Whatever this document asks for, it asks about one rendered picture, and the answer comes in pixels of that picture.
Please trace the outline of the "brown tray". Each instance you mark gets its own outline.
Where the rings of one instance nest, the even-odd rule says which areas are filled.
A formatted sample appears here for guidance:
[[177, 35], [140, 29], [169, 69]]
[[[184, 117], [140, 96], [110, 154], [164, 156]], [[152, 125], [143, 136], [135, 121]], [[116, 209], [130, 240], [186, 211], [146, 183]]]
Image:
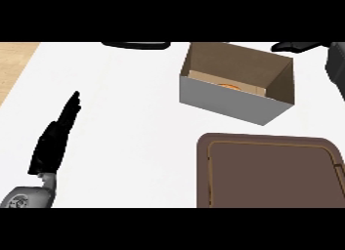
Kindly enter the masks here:
[[345, 164], [320, 138], [208, 133], [198, 143], [201, 208], [345, 208]]

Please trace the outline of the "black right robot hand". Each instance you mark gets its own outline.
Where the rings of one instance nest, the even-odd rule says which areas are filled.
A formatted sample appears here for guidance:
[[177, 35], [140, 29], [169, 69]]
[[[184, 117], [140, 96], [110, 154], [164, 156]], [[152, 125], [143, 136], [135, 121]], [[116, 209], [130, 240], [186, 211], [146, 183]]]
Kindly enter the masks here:
[[329, 47], [331, 42], [279, 42], [272, 46], [272, 51], [300, 54], [319, 46]]

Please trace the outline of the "open cardboard box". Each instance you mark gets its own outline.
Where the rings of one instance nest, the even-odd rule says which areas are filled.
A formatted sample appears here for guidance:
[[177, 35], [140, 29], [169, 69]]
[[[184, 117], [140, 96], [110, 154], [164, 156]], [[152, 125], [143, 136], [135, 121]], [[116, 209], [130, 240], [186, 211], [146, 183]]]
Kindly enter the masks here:
[[295, 105], [294, 59], [224, 42], [193, 42], [180, 102], [266, 125]]

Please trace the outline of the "black curved object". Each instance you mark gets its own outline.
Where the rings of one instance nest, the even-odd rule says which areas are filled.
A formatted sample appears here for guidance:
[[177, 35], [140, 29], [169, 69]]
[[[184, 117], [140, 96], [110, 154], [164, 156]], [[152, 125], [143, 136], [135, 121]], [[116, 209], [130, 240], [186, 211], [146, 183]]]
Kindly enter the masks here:
[[171, 42], [101, 42], [103, 45], [137, 50], [165, 50]]

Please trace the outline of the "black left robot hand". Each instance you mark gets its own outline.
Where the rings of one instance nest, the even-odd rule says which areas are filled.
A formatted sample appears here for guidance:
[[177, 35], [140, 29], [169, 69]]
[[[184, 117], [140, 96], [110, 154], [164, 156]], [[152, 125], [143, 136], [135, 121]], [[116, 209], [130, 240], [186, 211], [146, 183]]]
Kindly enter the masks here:
[[57, 173], [81, 109], [81, 92], [76, 91], [64, 105], [58, 120], [50, 123], [39, 137], [29, 165], [30, 175]]

